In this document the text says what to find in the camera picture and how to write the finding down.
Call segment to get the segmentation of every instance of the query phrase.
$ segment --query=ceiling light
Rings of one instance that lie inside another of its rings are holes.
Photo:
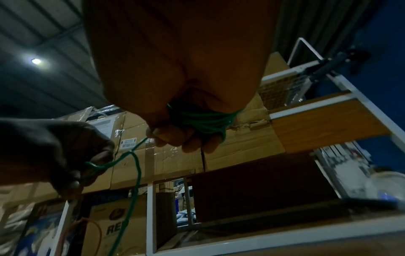
[[[42,62],[40,59],[32,59],[31,61],[32,61],[32,63],[34,63],[36,65],[39,65]]]

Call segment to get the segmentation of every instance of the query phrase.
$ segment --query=barcode sticker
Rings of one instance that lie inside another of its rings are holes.
[[[136,145],[136,138],[126,139],[121,141],[120,150],[131,149]]]

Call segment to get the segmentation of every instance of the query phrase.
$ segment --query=label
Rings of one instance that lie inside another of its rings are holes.
[[[130,138],[121,141],[121,145],[119,147],[120,150],[124,149],[132,149],[136,145],[136,138]]]
[[[107,138],[111,139],[111,134],[114,128],[115,117],[107,117],[94,121],[89,121],[88,123],[97,128],[100,133],[103,133]]]

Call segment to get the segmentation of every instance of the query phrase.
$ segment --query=ceiling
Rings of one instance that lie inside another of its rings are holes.
[[[374,2],[284,0],[273,49],[288,59],[302,36],[332,55]],[[299,62],[312,58],[300,54]],[[56,118],[107,105],[90,62],[81,0],[0,0],[0,116]]]

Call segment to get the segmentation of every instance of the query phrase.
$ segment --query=blue wall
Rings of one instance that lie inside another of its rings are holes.
[[[339,72],[405,130],[405,1],[385,1],[361,35],[362,49],[370,52],[371,58],[357,75],[350,75],[347,68]],[[376,164],[405,171],[405,154],[388,137],[359,144]]]

